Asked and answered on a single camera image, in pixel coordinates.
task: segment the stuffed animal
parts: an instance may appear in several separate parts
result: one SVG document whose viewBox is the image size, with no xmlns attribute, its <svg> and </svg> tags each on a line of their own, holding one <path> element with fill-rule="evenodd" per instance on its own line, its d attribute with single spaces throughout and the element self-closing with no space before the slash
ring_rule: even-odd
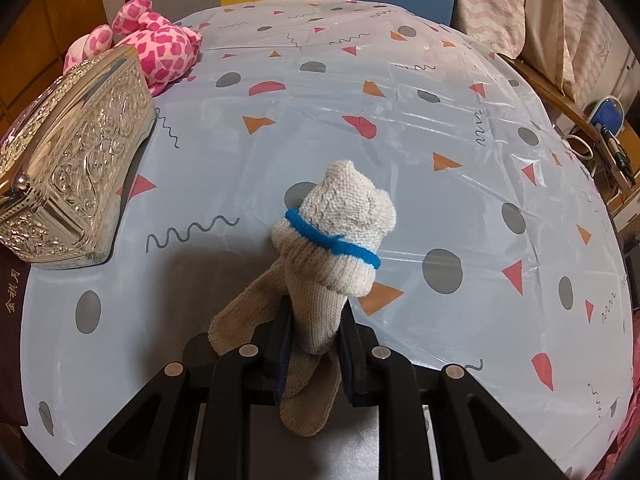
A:
<svg viewBox="0 0 640 480">
<path fill-rule="evenodd" d="M 127 34 L 118 45 L 130 44 L 138 51 L 140 65 L 151 95 L 159 95 L 196 63 L 202 36 L 178 27 L 151 9 L 151 0 L 130 0 L 119 10 L 111 27 L 100 25 L 75 40 L 66 53 L 63 73 L 82 60 L 111 47 L 113 34 Z"/>
</svg>

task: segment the plastic tablecloth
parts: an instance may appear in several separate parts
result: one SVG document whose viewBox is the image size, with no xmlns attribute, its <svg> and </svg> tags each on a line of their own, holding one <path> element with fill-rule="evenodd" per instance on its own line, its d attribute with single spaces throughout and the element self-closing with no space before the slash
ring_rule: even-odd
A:
<svg viewBox="0 0 640 480">
<path fill-rule="evenodd" d="M 632 391 L 631 312 L 606 208 L 499 56 L 386 4 L 272 0 L 182 20 L 202 56 L 158 121 L 111 258 L 31 269 L 25 434 L 58 472 L 275 259 L 270 229 L 334 160 L 398 212 L 356 320 L 412 362 L 464 365 L 571 478 Z M 375 410 L 304 439 L 255 409 L 254 478 L 377 478 Z"/>
</svg>

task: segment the metal screw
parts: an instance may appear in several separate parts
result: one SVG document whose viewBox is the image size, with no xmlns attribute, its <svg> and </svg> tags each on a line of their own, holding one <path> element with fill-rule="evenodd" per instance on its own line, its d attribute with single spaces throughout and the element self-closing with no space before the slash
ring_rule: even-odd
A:
<svg viewBox="0 0 640 480">
<path fill-rule="evenodd" d="M 169 363 L 164 367 L 164 374 L 169 377 L 177 377 L 184 371 L 184 366 L 181 363 Z"/>
<path fill-rule="evenodd" d="M 20 174 L 18 178 L 15 180 L 15 187 L 24 191 L 29 187 L 29 181 L 24 174 Z"/>
<path fill-rule="evenodd" d="M 258 355 L 258 347 L 256 345 L 242 345 L 238 350 L 242 357 L 254 357 Z"/>
<path fill-rule="evenodd" d="M 371 355 L 377 359 L 386 359 L 391 355 L 391 350 L 386 346 L 374 346 L 371 349 Z"/>
<path fill-rule="evenodd" d="M 465 375 L 465 369 L 458 365 L 449 365 L 445 368 L 444 373 L 452 379 L 461 379 Z"/>
</svg>

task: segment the ornate silver box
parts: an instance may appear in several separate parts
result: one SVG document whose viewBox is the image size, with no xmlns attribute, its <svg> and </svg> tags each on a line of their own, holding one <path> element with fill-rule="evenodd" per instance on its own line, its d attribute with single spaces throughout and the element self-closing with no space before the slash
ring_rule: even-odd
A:
<svg viewBox="0 0 640 480">
<path fill-rule="evenodd" d="M 0 140 L 0 242 L 57 269 L 102 263 L 131 160 L 154 124 L 131 46 L 58 78 Z"/>
</svg>

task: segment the blue hair tie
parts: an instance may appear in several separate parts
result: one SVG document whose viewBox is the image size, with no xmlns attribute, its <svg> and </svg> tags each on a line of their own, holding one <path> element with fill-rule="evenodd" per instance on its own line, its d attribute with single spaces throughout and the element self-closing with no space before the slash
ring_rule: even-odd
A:
<svg viewBox="0 0 640 480">
<path fill-rule="evenodd" d="M 288 209 L 284 218 L 289 221 L 291 227 L 293 227 L 300 236 L 306 238 L 314 245 L 330 251 L 331 254 L 335 254 L 336 256 L 346 254 L 347 256 L 353 256 L 354 258 L 362 260 L 366 264 L 373 266 L 374 269 L 380 268 L 380 258 L 376 254 L 359 245 L 345 242 L 342 240 L 344 235 L 329 237 L 321 233 L 318 229 L 308 224 L 305 219 L 300 216 L 300 212 L 296 208 Z"/>
</svg>

